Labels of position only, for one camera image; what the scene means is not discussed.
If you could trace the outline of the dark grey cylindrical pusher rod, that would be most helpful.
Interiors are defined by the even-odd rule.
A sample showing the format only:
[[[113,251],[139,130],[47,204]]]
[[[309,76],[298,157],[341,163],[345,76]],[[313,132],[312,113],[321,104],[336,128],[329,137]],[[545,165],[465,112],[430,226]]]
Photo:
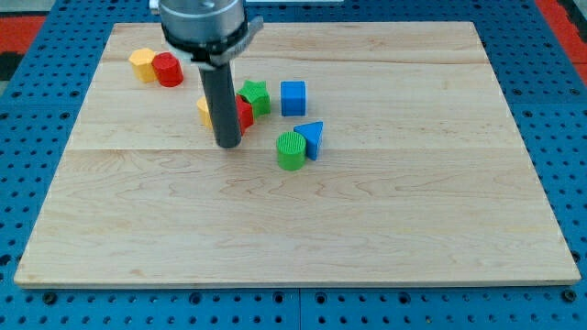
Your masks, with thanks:
[[[216,143],[223,149],[232,149],[239,145],[241,131],[230,66],[200,69],[199,74]]]

